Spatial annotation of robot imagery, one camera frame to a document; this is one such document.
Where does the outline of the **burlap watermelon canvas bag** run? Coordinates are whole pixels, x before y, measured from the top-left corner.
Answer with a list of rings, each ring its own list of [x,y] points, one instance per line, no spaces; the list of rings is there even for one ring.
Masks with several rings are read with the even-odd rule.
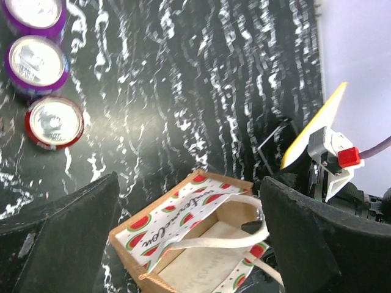
[[[262,261],[269,232],[252,183],[196,170],[114,228],[109,241],[142,292],[235,292]]]

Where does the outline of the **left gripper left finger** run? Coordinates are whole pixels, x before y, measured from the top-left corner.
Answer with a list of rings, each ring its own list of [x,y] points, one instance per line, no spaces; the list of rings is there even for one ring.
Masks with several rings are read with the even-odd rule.
[[[1,221],[1,292],[91,292],[115,216],[116,173]]]

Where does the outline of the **purple Fanta can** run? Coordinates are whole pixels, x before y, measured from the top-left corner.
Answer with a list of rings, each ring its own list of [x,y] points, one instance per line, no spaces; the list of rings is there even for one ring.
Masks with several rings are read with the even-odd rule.
[[[5,69],[15,90],[35,100],[60,91],[69,77],[70,64],[53,41],[27,35],[8,47]]]
[[[59,44],[64,38],[67,9],[57,0],[4,0],[1,9],[17,37],[38,35]]]

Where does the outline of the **red soda can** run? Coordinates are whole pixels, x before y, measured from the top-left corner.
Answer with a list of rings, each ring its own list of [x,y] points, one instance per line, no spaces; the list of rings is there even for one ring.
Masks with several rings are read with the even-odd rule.
[[[80,107],[72,100],[47,96],[30,105],[24,126],[36,145],[46,150],[60,150],[81,138],[84,119]]]

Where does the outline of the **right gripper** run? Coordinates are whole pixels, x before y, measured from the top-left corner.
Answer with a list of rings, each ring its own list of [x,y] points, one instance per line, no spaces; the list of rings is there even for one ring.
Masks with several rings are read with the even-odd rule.
[[[326,201],[327,172],[317,164],[308,169],[283,169],[274,178],[301,194],[379,223],[390,224],[390,200],[368,195],[353,183],[348,183],[329,201]]]

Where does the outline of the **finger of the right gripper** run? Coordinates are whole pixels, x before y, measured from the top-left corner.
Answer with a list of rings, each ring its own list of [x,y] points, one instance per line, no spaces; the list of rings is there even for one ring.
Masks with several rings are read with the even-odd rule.
[[[241,229],[249,234],[255,234],[262,226],[261,220],[250,221],[241,225]]]

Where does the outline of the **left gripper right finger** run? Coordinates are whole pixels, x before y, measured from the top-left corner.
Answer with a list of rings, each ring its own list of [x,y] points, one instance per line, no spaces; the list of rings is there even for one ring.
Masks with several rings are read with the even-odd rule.
[[[286,292],[390,292],[390,225],[306,197],[269,176],[260,195]]]

